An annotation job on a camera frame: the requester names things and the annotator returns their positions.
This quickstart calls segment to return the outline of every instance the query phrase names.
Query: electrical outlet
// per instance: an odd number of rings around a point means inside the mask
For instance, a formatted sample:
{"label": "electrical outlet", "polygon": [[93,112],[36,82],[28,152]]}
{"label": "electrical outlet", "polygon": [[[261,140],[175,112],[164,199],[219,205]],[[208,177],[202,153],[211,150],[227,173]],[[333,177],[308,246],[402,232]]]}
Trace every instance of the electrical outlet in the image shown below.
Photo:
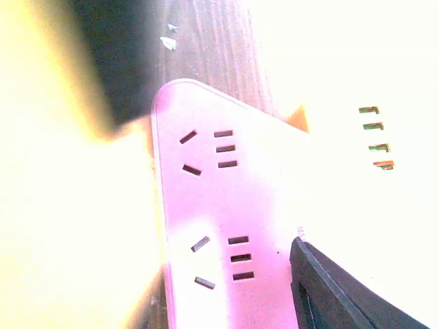
{"label": "electrical outlet", "polygon": [[169,327],[297,328],[309,136],[193,80],[162,87],[152,120]]}
{"label": "electrical outlet", "polygon": [[[316,97],[307,106],[310,137],[324,165],[315,171],[318,206],[309,207],[301,233],[370,290],[435,328],[428,305],[439,293],[431,263],[439,215],[431,191],[439,175],[419,166],[437,163],[435,99],[363,92],[357,98]],[[365,130],[371,123],[383,129]]]}

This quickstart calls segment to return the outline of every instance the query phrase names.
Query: socket hole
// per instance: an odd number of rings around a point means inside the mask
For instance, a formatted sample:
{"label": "socket hole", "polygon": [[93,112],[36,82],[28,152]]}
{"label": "socket hole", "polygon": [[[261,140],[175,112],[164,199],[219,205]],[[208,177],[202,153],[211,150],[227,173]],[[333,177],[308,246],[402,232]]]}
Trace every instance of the socket hole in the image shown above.
{"label": "socket hole", "polygon": [[219,162],[218,168],[230,168],[230,167],[236,167],[238,165],[238,162],[235,161],[227,161],[227,162]]}
{"label": "socket hole", "polygon": [[393,170],[393,161],[379,161],[373,163],[375,166],[380,167],[383,170]]}
{"label": "socket hole", "polygon": [[386,151],[390,152],[390,148],[388,144],[378,144],[369,146],[370,151]]}
{"label": "socket hole", "polygon": [[230,261],[232,263],[235,263],[235,262],[245,262],[246,260],[252,260],[252,255],[245,254],[245,255],[236,255],[236,256],[231,256],[230,257]]}
{"label": "socket hole", "polygon": [[193,252],[198,251],[201,247],[205,246],[206,243],[210,241],[210,238],[208,236],[205,236],[203,239],[199,240],[195,245],[191,247]]}
{"label": "socket hole", "polygon": [[377,122],[377,123],[365,123],[363,125],[363,129],[364,130],[372,130],[372,129],[380,129],[380,130],[384,130],[384,126],[382,122]]}
{"label": "socket hole", "polygon": [[228,240],[229,245],[237,245],[238,243],[247,243],[248,236],[238,236],[237,238],[230,238]]}
{"label": "socket hole", "polygon": [[185,144],[189,139],[195,137],[197,132],[195,130],[192,130],[190,133],[188,133],[185,137],[180,139],[180,143]]}
{"label": "socket hole", "polygon": [[210,281],[205,280],[205,279],[201,279],[198,276],[195,278],[195,283],[198,283],[199,285],[202,285],[202,286],[209,288],[209,289],[215,288],[215,283],[210,282]]}
{"label": "socket hole", "polygon": [[233,135],[233,130],[224,130],[223,132],[214,132],[213,133],[213,137],[218,138],[218,137],[227,137],[227,136],[232,136]]}
{"label": "socket hole", "polygon": [[246,279],[252,279],[252,278],[254,278],[254,272],[244,272],[244,273],[233,274],[234,281],[246,280]]}
{"label": "socket hole", "polygon": [[376,113],[379,114],[378,106],[371,106],[368,108],[359,108],[360,113]]}
{"label": "socket hole", "polygon": [[201,175],[201,170],[198,170],[196,168],[188,166],[187,164],[185,164],[182,169],[184,171],[187,171],[188,173],[192,173],[193,175],[196,175],[196,176]]}
{"label": "socket hole", "polygon": [[235,151],[235,150],[236,150],[236,147],[234,145],[217,147],[217,153],[230,152],[230,151]]}

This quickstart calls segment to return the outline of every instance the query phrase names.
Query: debris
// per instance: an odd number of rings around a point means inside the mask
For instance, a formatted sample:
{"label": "debris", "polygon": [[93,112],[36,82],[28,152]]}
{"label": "debris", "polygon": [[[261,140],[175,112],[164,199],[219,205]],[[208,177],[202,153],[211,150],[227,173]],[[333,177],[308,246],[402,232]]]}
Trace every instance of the debris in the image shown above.
{"label": "debris", "polygon": [[172,32],[177,32],[178,26],[172,25],[172,24],[167,24],[168,28],[172,31]]}
{"label": "debris", "polygon": [[175,41],[174,39],[162,36],[162,37],[160,37],[160,40],[162,40],[164,46],[166,48],[168,48],[169,50],[177,49],[177,41]]}

